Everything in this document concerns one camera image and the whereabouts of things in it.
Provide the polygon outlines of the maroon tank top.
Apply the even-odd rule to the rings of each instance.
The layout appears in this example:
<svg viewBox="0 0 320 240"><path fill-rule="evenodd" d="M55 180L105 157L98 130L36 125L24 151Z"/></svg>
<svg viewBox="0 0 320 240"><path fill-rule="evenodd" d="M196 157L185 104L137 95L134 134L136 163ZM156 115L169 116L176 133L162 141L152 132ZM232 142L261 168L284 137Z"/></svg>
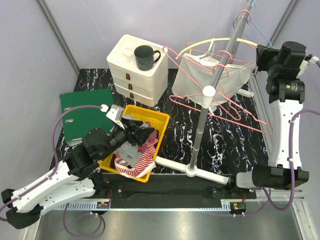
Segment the maroon tank top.
<svg viewBox="0 0 320 240"><path fill-rule="evenodd" d="M149 136L146 143L143 146L138 146L138 151L143 153L147 150L149 144L156 145L158 143L159 131L154 130L153 133Z"/></svg>

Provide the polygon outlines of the grey sock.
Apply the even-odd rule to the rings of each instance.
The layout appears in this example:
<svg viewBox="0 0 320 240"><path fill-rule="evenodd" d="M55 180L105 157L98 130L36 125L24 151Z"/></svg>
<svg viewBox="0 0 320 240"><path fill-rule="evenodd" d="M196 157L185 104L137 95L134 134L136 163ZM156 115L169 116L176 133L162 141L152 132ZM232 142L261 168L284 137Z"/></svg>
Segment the grey sock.
<svg viewBox="0 0 320 240"><path fill-rule="evenodd" d="M142 153L139 151L138 145L132 145L128 141L122 144L116 152L119 157L127 163L130 167L134 167L142 157Z"/></svg>

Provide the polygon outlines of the red white striped tank top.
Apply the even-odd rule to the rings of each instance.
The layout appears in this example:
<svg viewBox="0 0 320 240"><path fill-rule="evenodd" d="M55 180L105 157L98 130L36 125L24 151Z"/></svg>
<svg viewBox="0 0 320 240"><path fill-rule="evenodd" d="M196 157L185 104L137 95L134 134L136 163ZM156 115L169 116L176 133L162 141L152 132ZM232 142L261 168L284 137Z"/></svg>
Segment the red white striped tank top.
<svg viewBox="0 0 320 240"><path fill-rule="evenodd" d="M152 171L153 168L156 167L154 155L156 153L158 140L148 140L145 145L146 150L142 152L139 161L135 163L133 167L127 166L127 162L125 162L118 153L116 154L114 165L115 169L119 172L120 175L130 179L137 179L147 175Z"/></svg>

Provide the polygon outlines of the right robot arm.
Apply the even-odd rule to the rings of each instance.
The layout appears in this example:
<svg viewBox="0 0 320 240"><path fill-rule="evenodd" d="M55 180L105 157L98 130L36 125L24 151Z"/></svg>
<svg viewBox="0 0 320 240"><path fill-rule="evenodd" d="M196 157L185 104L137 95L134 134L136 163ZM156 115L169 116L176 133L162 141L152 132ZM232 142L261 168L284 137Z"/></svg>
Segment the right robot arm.
<svg viewBox="0 0 320 240"><path fill-rule="evenodd" d="M306 57L306 46L286 41L280 49L258 45L256 65L267 72L266 92L272 114L272 146L267 165L256 164L251 171L240 172L227 185L228 195L239 198L245 189L271 188L290 190L309 180L302 169L299 151L300 117L306 87L298 78Z"/></svg>

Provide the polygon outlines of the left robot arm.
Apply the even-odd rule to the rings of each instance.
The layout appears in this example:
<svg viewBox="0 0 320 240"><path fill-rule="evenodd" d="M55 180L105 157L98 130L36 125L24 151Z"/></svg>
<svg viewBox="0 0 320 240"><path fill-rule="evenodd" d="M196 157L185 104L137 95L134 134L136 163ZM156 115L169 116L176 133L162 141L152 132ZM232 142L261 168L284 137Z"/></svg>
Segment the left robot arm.
<svg viewBox="0 0 320 240"><path fill-rule="evenodd" d="M124 121L106 132L94 128L82 138L63 160L34 182L21 189L7 188L1 192L8 210L1 221L15 229L24 229L52 209L83 198L103 198L109 186L101 173L95 172L103 161L125 143L143 146L155 133L151 126L140 120Z"/></svg>

